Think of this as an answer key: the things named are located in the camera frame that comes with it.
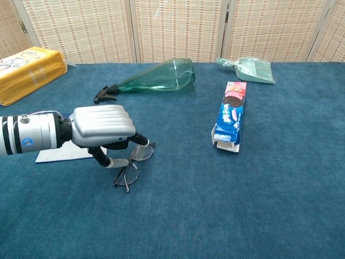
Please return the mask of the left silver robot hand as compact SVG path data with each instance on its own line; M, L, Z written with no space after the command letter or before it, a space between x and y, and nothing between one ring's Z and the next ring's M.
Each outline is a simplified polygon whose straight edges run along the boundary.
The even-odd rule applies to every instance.
M111 150L126 149L131 141L137 144L132 159L143 161L153 153L153 143L141 135L121 105L77 107L66 118L59 118L59 144L71 141L88 153L103 167L119 168L130 164L130 159L108 157L102 147Z

